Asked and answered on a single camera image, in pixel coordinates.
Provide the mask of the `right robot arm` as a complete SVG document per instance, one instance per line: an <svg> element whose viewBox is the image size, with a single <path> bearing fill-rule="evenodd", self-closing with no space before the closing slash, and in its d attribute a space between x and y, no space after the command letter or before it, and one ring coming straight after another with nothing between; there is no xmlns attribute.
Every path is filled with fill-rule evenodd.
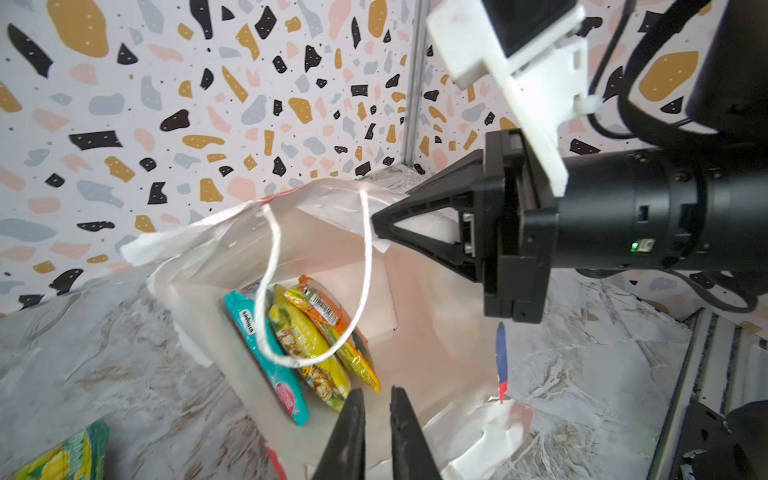
<svg viewBox="0 0 768 480"><path fill-rule="evenodd" d="M626 2L594 71L575 1L447 1L427 19L453 82L490 76L517 126L375 213L376 234L483 287L488 317L538 323L550 273L698 270L752 312L767 291L767 5L731 1L704 60L664 46L705 9L677 1L597 89L634 13Z"/></svg>

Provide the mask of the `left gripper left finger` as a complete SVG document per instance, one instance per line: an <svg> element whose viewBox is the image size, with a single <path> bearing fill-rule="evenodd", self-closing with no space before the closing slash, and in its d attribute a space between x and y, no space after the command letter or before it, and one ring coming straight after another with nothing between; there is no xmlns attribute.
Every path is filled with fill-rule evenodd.
<svg viewBox="0 0 768 480"><path fill-rule="evenodd" d="M347 397L312 480L365 478L364 395L354 389Z"/></svg>

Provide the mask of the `yellow green Fox's candy bag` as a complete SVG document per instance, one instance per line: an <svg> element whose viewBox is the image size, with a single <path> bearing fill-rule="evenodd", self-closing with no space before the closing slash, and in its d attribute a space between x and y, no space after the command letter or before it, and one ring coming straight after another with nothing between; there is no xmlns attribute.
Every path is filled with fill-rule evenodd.
<svg viewBox="0 0 768 480"><path fill-rule="evenodd" d="M103 479L110 428L97 420L23 465L13 480Z"/></svg>

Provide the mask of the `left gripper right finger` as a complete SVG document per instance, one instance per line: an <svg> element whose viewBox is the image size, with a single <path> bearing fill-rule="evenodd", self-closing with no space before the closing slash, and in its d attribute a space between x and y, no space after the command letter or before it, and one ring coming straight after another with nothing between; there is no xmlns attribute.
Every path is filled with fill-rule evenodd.
<svg viewBox="0 0 768 480"><path fill-rule="evenodd" d="M406 390L393 386L390 402L394 480L441 480Z"/></svg>

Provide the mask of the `yellow snack packet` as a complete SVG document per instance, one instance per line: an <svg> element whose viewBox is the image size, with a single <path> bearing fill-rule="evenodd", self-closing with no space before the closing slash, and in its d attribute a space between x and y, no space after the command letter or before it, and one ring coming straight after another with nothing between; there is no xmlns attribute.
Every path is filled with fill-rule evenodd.
<svg viewBox="0 0 768 480"><path fill-rule="evenodd" d="M271 328L283 351L301 359L318 357L330 346L310 318L286 297L286 289L274 287L268 311ZM340 412L351 391L349 376L336 356L298 369L310 389L330 408Z"/></svg>

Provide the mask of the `red paper bag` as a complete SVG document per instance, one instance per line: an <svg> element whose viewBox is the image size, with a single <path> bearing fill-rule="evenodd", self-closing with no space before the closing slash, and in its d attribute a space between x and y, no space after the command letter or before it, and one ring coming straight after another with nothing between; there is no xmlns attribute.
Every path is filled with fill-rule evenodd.
<svg viewBox="0 0 768 480"><path fill-rule="evenodd" d="M274 281L308 275L349 313L360 313L381 380L363 389L366 475L392 475L390 392L403 388L445 479L487 479L525 443L532 411L501 400L497 321L482 289L425 256L386 240L366 242L372 213L395 203L386 189L349 180L315 181L269 201L282 231ZM224 296L260 280L272 238L258 202L197 223L147 233L125 245L135 266L152 264L148 286L168 308L183 345L215 364L263 435L278 474L307 479L318 466L337 414L316 395L296 425L278 403L223 307Z"/></svg>

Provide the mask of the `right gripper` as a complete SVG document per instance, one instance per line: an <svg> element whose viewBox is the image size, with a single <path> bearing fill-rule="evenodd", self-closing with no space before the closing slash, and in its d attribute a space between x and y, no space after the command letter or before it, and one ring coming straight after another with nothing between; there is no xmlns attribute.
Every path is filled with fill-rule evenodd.
<svg viewBox="0 0 768 480"><path fill-rule="evenodd" d="M482 280L486 316L528 324L543 319L557 224L550 182L519 129L488 133L483 152L372 215L379 238Z"/></svg>

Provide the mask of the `orange snack packet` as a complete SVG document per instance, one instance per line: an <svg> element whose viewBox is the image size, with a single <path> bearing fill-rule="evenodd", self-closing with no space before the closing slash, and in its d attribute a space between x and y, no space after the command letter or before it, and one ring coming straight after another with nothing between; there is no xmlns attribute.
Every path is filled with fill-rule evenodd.
<svg viewBox="0 0 768 480"><path fill-rule="evenodd" d="M333 345L351 324L352 317L341 303L321 283L307 275L302 275L299 283L287 289L283 296L308 316L330 345ZM335 355L375 393L381 391L382 385L375 371L368 341L358 328L354 329Z"/></svg>

